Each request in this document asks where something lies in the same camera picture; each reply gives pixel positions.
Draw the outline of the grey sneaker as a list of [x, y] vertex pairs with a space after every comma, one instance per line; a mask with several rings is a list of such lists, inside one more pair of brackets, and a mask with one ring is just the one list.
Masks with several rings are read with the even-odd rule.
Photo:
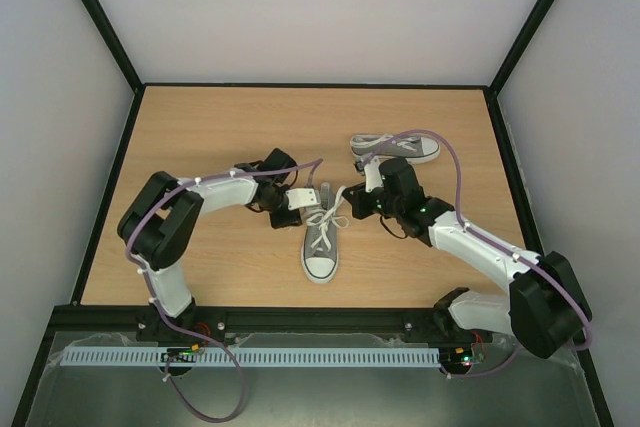
[[306, 231], [301, 248], [301, 265], [307, 278], [317, 284], [328, 283], [339, 265], [338, 231], [349, 226], [346, 216], [339, 214], [345, 186], [333, 191], [328, 182], [319, 189], [320, 203], [305, 208], [302, 220]]

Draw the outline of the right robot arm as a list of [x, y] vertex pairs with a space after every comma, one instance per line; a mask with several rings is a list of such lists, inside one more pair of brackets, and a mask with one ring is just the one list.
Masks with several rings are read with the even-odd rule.
[[404, 158], [355, 162], [362, 183], [346, 189], [358, 220], [395, 220], [416, 239], [464, 261], [497, 285], [500, 295], [463, 289], [436, 314], [436, 326], [455, 339], [467, 330], [512, 335], [531, 354], [546, 359], [585, 335], [592, 314], [569, 260], [519, 248], [479, 228], [448, 202], [424, 193]]

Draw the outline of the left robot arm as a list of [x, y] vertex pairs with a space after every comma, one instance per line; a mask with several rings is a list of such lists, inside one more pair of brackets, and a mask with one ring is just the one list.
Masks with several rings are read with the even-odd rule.
[[162, 321], [166, 316], [181, 329], [196, 324], [195, 298], [188, 289], [181, 259], [198, 220], [209, 213], [243, 206], [266, 212], [273, 229], [299, 226], [301, 214], [290, 206], [286, 182], [301, 167], [275, 148], [264, 160], [240, 163], [221, 173], [201, 178], [176, 178], [154, 173], [121, 218], [117, 234], [126, 257], [138, 265], [150, 292], [149, 308], [139, 317], [145, 336], [177, 333]]

